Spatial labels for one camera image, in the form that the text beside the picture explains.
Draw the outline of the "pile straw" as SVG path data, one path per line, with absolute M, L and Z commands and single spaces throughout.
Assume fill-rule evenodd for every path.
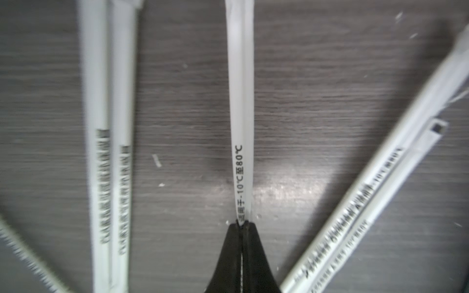
M 232 169 L 238 225 L 250 221 L 254 182 L 254 2 L 226 1 Z

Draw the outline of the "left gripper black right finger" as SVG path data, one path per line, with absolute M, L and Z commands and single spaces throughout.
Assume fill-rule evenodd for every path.
M 280 293 L 254 223 L 245 221 L 242 237 L 242 293 Z

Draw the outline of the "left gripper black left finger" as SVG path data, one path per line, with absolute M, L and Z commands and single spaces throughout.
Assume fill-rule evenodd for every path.
M 240 293 L 242 243 L 238 223 L 230 224 L 206 293 Z

